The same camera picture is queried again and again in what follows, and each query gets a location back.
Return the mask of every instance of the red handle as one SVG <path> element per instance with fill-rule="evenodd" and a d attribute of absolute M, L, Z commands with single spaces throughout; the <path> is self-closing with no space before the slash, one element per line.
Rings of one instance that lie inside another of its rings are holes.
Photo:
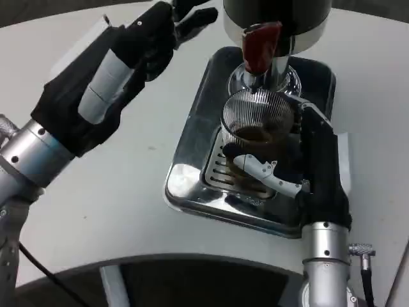
<path fill-rule="evenodd" d="M 272 64 L 279 41 L 281 22 L 267 22 L 247 28 L 243 33 L 243 58 L 248 72 L 264 74 Z"/>

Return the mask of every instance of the espresso machine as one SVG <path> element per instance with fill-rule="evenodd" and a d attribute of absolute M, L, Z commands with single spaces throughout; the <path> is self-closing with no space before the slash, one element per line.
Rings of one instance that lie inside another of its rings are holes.
<path fill-rule="evenodd" d="M 224 0 L 224 28 L 238 47 L 220 49 L 208 63 L 166 180 L 170 206 L 300 238 L 300 212 L 292 198 L 257 180 L 243 186 L 230 170 L 222 152 L 220 116 L 234 93 L 264 88 L 309 100 L 331 117 L 335 75 L 323 63 L 293 56 L 320 39 L 331 4 L 331 0 Z M 267 43 L 265 29 L 270 31 Z M 257 67 L 261 58 L 264 63 Z"/>

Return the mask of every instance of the round table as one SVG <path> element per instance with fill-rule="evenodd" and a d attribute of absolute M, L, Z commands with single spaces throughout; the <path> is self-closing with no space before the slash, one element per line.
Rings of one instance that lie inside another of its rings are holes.
<path fill-rule="evenodd" d="M 131 22 L 152 3 L 67 13 L 0 29 L 1 112 L 22 126 L 53 64 L 106 13 Z M 221 1 L 213 1 L 221 9 Z M 409 25 L 332 10 L 322 39 L 297 56 L 337 76 L 333 123 L 351 132 L 351 242 L 372 243 L 373 286 L 383 306 L 408 240 Z M 222 17 L 182 45 L 169 68 L 125 109 L 120 129 L 69 168 L 35 203 L 21 241 L 52 272 L 169 254 L 227 256 L 302 273 L 300 240 L 170 209 L 163 186 L 206 64 L 232 45 Z M 21 256 L 17 284 L 43 275 Z M 351 284 L 362 296 L 359 260 Z"/>

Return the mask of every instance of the cable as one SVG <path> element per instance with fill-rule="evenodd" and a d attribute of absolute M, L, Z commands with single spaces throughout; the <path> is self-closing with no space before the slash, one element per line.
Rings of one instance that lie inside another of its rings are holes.
<path fill-rule="evenodd" d="M 24 247 L 24 245 L 20 242 L 19 248 L 24 256 L 27 257 L 28 260 L 40 271 L 46 275 L 55 285 L 60 287 L 66 294 L 68 294 L 74 301 L 79 303 L 82 307 L 91 307 L 89 304 L 85 303 L 85 301 L 76 294 L 73 290 L 69 289 L 57 276 L 47 270 L 34 256 Z"/>
<path fill-rule="evenodd" d="M 362 286 L 364 287 L 365 300 L 367 307 L 374 307 L 372 292 L 372 270 L 361 270 Z"/>

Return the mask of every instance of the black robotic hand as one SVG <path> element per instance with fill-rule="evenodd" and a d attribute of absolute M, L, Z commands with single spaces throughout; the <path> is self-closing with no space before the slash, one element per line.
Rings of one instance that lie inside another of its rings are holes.
<path fill-rule="evenodd" d="M 301 189 L 295 197 L 302 213 L 301 225 L 326 221 L 350 229 L 349 191 L 343 186 L 343 181 L 344 185 L 350 184 L 346 183 L 350 180 L 349 165 L 345 166 L 348 174 L 343 178 L 340 164 L 346 161 L 340 156 L 340 136 L 311 103 L 302 105 L 301 117 L 303 178 L 309 183 L 309 191 Z"/>
<path fill-rule="evenodd" d="M 198 10 L 184 20 L 193 7 L 205 2 L 158 2 L 128 27 L 107 27 L 44 86 L 31 117 L 78 157 L 102 144 L 118 129 L 123 108 L 145 82 L 166 69 L 173 51 L 217 20 L 215 8 Z M 118 88 L 112 91 L 115 82 L 110 77 L 118 67 L 122 69 L 114 79 Z M 95 106 L 106 107 L 94 122 L 79 112 L 79 106 L 88 101 L 92 102 L 85 106 L 88 112 Z"/>

